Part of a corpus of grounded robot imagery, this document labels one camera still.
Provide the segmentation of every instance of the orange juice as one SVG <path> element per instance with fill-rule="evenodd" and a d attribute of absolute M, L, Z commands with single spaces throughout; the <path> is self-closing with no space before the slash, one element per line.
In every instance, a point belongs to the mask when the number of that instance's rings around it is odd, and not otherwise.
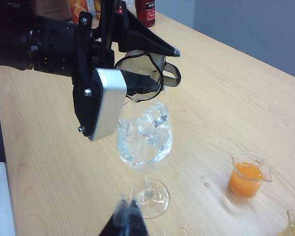
<path fill-rule="evenodd" d="M 241 197 L 255 196 L 263 179 L 262 172 L 257 166 L 247 162 L 236 163 L 235 168 L 229 181 L 230 189 Z"/>

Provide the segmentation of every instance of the water droplet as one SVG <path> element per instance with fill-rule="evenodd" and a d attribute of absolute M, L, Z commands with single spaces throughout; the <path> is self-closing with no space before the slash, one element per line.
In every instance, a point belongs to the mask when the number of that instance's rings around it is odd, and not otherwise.
<path fill-rule="evenodd" d="M 184 229 L 183 227 L 180 227 L 171 236 L 187 236 L 186 229 Z"/>
<path fill-rule="evenodd" d="M 174 178 L 181 178 L 181 174 L 179 174 L 179 173 L 174 173 Z"/>

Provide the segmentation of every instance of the table surface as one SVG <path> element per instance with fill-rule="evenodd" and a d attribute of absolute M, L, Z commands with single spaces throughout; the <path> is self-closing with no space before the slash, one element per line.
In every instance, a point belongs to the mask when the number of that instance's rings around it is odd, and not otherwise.
<path fill-rule="evenodd" d="M 181 50 L 167 61 L 180 69 L 182 82 L 159 96 L 175 140 L 169 163 L 152 176 L 167 186 L 170 204 L 146 220 L 150 235 L 278 235 L 286 210 L 295 210 L 295 77 L 156 17 L 151 29 Z M 98 235 L 123 194 L 143 179 L 119 159 L 115 135 L 89 142 L 77 132 L 71 93 L 68 77 L 0 67 L 18 235 Z M 228 190 L 230 154 L 242 150 L 272 166 L 273 183 L 251 199 Z"/>

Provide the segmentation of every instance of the measuring cup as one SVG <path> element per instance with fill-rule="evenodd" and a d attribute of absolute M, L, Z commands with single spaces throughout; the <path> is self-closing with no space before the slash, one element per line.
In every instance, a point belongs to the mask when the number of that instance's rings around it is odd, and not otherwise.
<path fill-rule="evenodd" d="M 272 182 L 271 167 L 264 158 L 249 151 L 231 157 L 233 171 L 229 188 L 238 196 L 251 198 L 256 195 L 263 181 Z"/>

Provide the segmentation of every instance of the bottle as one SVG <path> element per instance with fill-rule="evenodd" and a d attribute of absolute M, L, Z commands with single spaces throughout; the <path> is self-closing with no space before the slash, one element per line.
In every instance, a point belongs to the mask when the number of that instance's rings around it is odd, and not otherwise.
<path fill-rule="evenodd" d="M 137 17 L 147 27 L 155 24 L 155 0 L 136 0 Z"/>

